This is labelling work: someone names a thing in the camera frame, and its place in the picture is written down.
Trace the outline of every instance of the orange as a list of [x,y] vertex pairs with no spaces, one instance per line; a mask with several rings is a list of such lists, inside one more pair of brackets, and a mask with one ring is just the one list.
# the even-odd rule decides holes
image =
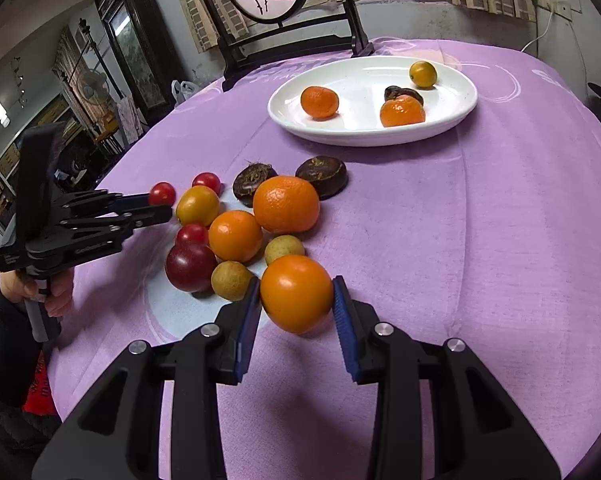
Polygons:
[[423,105],[409,95],[401,95],[397,99],[385,101],[380,107],[380,122],[389,126],[424,123]]
[[314,186],[297,176],[274,176],[254,193],[256,221],[270,233],[301,233],[318,220],[320,199]]
[[248,262],[262,243],[263,230],[247,211],[226,211],[210,225],[210,248],[226,262]]
[[431,88],[438,80],[436,68],[428,61],[416,61],[409,69],[409,76],[418,88]]
[[176,207],[176,217],[182,225],[208,226],[218,216],[218,195],[207,186],[190,187],[184,192]]
[[306,256],[288,254],[271,263],[261,279],[261,301],[280,328],[302,334],[314,328],[333,305],[327,271]]
[[300,95],[300,106],[314,119],[328,119],[338,111],[338,94],[324,86],[308,86]]

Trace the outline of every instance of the purple tablecloth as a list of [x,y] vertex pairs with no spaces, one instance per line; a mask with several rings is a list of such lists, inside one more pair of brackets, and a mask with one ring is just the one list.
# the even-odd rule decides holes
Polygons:
[[[267,100],[287,78],[343,55],[289,60],[179,106],[103,187],[139,193],[166,180],[181,193],[199,171],[231,185],[248,162],[293,174],[315,154],[342,158],[351,182],[323,203],[305,240],[311,256],[413,338],[466,340],[566,475],[601,431],[601,126],[526,54],[453,41],[375,44],[379,54],[462,70],[478,88],[476,110],[413,144],[313,144],[274,124]],[[160,256],[174,229],[141,230],[122,253],[76,269],[75,312],[50,366],[61,416],[130,341],[161,344],[196,326],[182,306],[157,314],[160,294],[148,292],[148,267],[162,272],[156,248]],[[186,330],[177,334],[175,322]],[[218,403],[229,478],[364,477],[375,387],[351,382],[333,326],[298,337],[264,324],[244,383],[221,387]],[[167,457],[165,443],[163,478]]]

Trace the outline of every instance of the white plate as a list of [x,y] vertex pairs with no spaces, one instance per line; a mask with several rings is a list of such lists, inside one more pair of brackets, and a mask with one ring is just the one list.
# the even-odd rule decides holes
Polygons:
[[[269,99],[267,111],[292,134],[336,146],[389,146],[442,134],[474,109],[478,92],[467,76],[433,61],[430,63],[436,67],[438,82],[432,90],[418,89],[424,98],[424,123],[391,128],[380,123],[386,87],[416,89],[409,77],[409,69],[416,61],[421,59],[369,56],[312,68],[277,89]],[[300,94],[312,85],[330,88],[338,94],[340,106],[333,118],[316,121],[300,107]]]

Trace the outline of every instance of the door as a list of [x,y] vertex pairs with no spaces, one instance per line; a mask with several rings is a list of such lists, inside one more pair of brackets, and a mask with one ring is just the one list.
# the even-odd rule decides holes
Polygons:
[[172,81],[186,79],[158,4],[96,0],[96,7],[133,100],[152,126],[174,109]]

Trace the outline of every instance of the wall socket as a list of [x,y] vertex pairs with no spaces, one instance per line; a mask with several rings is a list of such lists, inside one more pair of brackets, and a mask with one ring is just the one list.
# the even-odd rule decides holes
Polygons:
[[573,20],[571,5],[564,0],[538,0],[538,7],[548,10],[549,12],[553,10],[558,16],[562,16],[565,20],[570,22]]

